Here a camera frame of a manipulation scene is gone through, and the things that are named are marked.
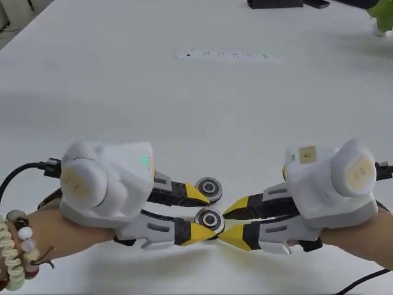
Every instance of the white cap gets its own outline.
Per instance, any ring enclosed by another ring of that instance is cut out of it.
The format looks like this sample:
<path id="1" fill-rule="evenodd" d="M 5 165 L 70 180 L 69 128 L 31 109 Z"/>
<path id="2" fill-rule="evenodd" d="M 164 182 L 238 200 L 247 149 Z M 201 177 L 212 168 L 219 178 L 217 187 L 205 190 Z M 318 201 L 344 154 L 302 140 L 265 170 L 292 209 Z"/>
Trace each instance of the white cap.
<path id="1" fill-rule="evenodd" d="M 60 177 L 64 200 L 88 209 L 102 203 L 107 191 L 107 174 L 94 160 L 79 158 L 62 167 Z"/>
<path id="2" fill-rule="evenodd" d="M 330 164 L 332 182 L 344 197 L 368 194 L 376 183 L 375 161 L 371 152 L 358 140 L 347 141 Z"/>

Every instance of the wearable robotic glove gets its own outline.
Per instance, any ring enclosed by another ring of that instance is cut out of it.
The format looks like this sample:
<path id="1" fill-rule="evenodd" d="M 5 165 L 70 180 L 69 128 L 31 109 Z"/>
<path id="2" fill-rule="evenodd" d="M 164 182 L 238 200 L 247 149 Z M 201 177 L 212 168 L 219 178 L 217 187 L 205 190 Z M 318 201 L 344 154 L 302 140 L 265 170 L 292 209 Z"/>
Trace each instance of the wearable robotic glove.
<path id="1" fill-rule="evenodd" d="M 182 218 L 143 210 L 146 202 L 204 207 L 209 199 L 189 183 L 172 181 L 155 170 L 149 143 L 103 145 L 80 141 L 61 160 L 61 189 L 39 208 L 59 199 L 64 217 L 89 227 L 115 230 L 115 242 L 158 250 L 187 246 L 215 236 L 206 227 Z"/>
<path id="2" fill-rule="evenodd" d="M 372 189 L 377 180 L 392 178 L 388 163 L 375 163 L 371 152 L 357 140 L 339 150 L 323 146 L 287 150 L 284 183 L 261 194 L 239 199 L 225 219 L 249 220 L 219 235 L 243 250 L 291 254 L 289 240 L 306 252 L 322 248 L 326 228 L 362 224 L 378 213 Z"/>

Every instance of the white plastic housing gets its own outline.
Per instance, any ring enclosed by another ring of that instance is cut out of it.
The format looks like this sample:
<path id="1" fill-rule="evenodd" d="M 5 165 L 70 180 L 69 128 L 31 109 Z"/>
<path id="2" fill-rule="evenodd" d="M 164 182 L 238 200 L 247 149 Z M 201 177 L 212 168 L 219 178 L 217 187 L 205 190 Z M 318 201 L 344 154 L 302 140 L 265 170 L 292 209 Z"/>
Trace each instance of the white plastic housing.
<path id="1" fill-rule="evenodd" d="M 63 156 L 61 169 L 61 202 L 67 205 L 63 207 L 86 218 L 129 222 L 140 214 L 154 185 L 149 143 L 79 141 Z"/>
<path id="2" fill-rule="evenodd" d="M 374 200 L 374 159 L 359 141 L 340 150 L 323 146 L 287 150 L 286 182 L 306 219 L 350 213 Z"/>

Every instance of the beaded bracelet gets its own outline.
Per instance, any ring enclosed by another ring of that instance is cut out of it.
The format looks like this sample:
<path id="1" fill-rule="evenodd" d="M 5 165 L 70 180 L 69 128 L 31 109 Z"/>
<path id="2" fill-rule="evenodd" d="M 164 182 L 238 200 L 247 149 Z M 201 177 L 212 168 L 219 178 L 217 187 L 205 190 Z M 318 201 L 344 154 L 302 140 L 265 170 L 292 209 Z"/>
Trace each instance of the beaded bracelet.
<path id="1" fill-rule="evenodd" d="M 25 270 L 21 265 L 21 259 L 18 258 L 19 253 L 12 240 L 12 234 L 2 216 L 0 216 L 0 249 L 8 273 L 8 278 L 0 282 L 0 289 L 7 288 L 9 291 L 16 291 L 25 282 Z"/>
<path id="2" fill-rule="evenodd" d="M 40 253 L 36 248 L 36 241 L 33 239 L 33 230 L 29 227 L 29 220 L 25 212 L 12 210 L 7 214 L 7 220 L 12 222 L 18 231 L 18 238 L 22 241 L 20 248 L 23 253 L 25 263 L 25 278 L 31 280 L 39 272 L 39 265 L 34 263 L 39 259 Z"/>

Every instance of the white bead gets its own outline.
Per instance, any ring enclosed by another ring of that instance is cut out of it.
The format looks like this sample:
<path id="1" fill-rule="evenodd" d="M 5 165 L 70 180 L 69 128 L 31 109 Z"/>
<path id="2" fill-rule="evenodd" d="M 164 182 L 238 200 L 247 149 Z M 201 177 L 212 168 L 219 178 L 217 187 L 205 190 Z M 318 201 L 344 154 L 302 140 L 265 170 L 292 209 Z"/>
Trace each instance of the white bead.
<path id="1" fill-rule="evenodd" d="M 18 231 L 18 238 L 20 238 L 21 240 L 26 240 L 28 238 L 31 238 L 32 236 L 33 236 L 33 230 L 28 226 L 22 227 Z"/>
<path id="2" fill-rule="evenodd" d="M 38 269 L 39 269 L 39 265 L 27 264 L 25 266 L 25 271 L 27 271 L 27 272 L 36 272 Z"/>
<path id="3" fill-rule="evenodd" d="M 34 241 L 32 238 L 28 238 L 22 242 L 20 245 L 20 248 L 23 250 L 23 252 L 30 252 L 36 247 L 36 241 Z"/>

